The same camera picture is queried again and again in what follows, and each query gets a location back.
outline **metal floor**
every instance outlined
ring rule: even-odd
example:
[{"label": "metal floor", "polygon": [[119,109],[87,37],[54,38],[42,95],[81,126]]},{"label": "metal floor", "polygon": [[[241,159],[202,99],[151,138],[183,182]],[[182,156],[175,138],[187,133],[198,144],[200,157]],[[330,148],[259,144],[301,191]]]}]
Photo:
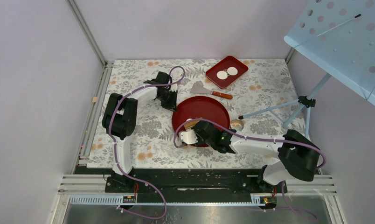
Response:
[{"label": "metal floor", "polygon": [[[324,200],[320,196],[294,196],[292,204],[310,210],[319,218],[318,224],[331,223]],[[286,207],[282,197],[278,197],[277,207]],[[128,213],[121,214],[109,205],[68,206],[64,224],[308,224],[290,210],[275,212],[255,211],[251,206],[168,206],[167,215],[160,220],[149,220]],[[135,212],[159,216],[162,206],[135,206]]]}]

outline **perforated panel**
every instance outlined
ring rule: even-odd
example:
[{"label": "perforated panel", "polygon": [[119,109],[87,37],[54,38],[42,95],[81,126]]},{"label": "perforated panel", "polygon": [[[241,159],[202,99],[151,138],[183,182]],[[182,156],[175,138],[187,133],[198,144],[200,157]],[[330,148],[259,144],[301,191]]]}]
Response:
[{"label": "perforated panel", "polygon": [[375,105],[375,0],[309,0],[284,40]]},{"label": "perforated panel", "polygon": [[[251,195],[252,202],[229,202],[229,203],[167,203],[167,205],[179,206],[264,206],[260,203],[260,196]],[[72,195],[69,199],[71,204],[98,204],[98,205],[163,205],[163,203],[123,203],[123,196],[117,195]]]}]

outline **wooden handle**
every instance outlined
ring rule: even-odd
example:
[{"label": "wooden handle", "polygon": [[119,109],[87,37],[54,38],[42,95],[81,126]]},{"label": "wooden handle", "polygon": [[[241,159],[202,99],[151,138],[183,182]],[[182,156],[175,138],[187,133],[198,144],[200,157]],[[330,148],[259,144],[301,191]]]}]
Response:
[{"label": "wooden handle", "polygon": [[229,94],[226,94],[226,93],[221,93],[221,92],[215,92],[215,91],[212,92],[212,95],[219,96],[219,97],[222,97],[222,98],[225,98],[225,99],[232,99],[233,98],[232,95],[229,95]]}]

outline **tripod leg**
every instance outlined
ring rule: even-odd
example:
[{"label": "tripod leg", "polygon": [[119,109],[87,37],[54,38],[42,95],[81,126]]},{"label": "tripod leg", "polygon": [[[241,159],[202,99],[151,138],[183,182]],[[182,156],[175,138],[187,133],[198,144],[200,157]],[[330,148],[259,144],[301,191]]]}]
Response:
[{"label": "tripod leg", "polygon": [[[307,99],[312,99],[315,94],[322,88],[322,86],[332,77],[329,73],[326,73],[325,76],[321,79],[321,81],[314,87],[314,89],[308,94]],[[285,121],[282,125],[284,128],[288,128],[288,125],[292,122],[293,119],[305,108],[303,104],[299,104],[299,107],[293,112],[293,114]]]},{"label": "tripod leg", "polygon": [[310,126],[310,114],[311,114],[311,107],[307,108],[306,133],[304,135],[307,139],[308,139],[308,128]]},{"label": "tripod leg", "polygon": [[288,105],[291,105],[291,104],[295,104],[297,103],[299,100],[296,99],[296,100],[293,100],[293,101],[289,101],[287,103],[284,103],[284,104],[280,104],[278,106],[272,106],[272,107],[269,107],[269,108],[266,108],[266,109],[263,109],[263,110],[260,110],[260,111],[257,111],[257,112],[253,112],[253,113],[249,113],[249,114],[246,114],[246,115],[242,115],[242,116],[239,116],[238,119],[242,120],[244,118],[247,118],[247,117],[250,117],[250,116],[254,116],[254,115],[257,115],[257,114],[260,114],[260,113],[263,113],[263,112],[266,112],[266,111],[271,111],[271,110],[274,110],[274,109],[277,109],[277,108],[280,108],[280,107],[283,107],[283,106],[288,106]]}]

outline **light blue stand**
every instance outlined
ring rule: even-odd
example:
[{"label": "light blue stand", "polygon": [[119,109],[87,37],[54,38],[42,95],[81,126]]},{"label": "light blue stand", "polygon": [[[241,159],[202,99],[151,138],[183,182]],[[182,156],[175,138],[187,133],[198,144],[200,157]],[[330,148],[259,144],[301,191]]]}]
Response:
[{"label": "light blue stand", "polygon": [[[284,40],[327,72],[307,99],[312,99],[332,75],[375,105],[375,0],[310,0]],[[300,104],[286,121],[272,110],[297,101],[240,118],[269,111],[287,128],[305,106]],[[306,137],[310,113],[308,108]]]},{"label": "light blue stand", "polygon": [[[307,99],[312,99],[315,94],[317,94],[317,92],[322,88],[322,86],[330,79],[330,77],[332,77],[329,73],[327,73],[322,79],[321,81],[314,87],[314,89],[310,92],[310,94],[308,94],[308,96],[306,97]],[[250,116],[254,116],[254,115],[257,115],[257,114],[260,114],[260,113],[264,113],[264,112],[267,112],[269,111],[270,113],[272,113],[278,120],[280,120],[282,122],[282,127],[284,128],[288,128],[288,125],[292,122],[293,119],[295,119],[298,114],[306,107],[304,106],[302,103],[299,103],[299,107],[292,113],[292,115],[286,120],[286,121],[283,121],[278,115],[276,115],[272,110],[274,109],[277,109],[277,108],[280,108],[280,107],[283,107],[283,106],[288,106],[288,105],[291,105],[291,104],[295,104],[295,103],[298,103],[299,100],[296,99],[296,100],[293,100],[293,101],[289,101],[287,103],[284,103],[284,104],[281,104],[281,105],[278,105],[278,106],[272,106],[272,107],[269,107],[267,109],[263,109],[261,111],[258,111],[258,112],[253,112],[253,113],[250,113],[250,114],[246,114],[246,115],[243,115],[243,116],[240,116],[239,118],[240,119],[244,119],[244,118],[247,118],[247,117],[250,117]],[[306,138],[308,138],[308,128],[310,126],[310,114],[311,114],[311,107],[308,107],[307,108],[307,117],[306,117],[306,131],[305,131],[305,136]]]}]

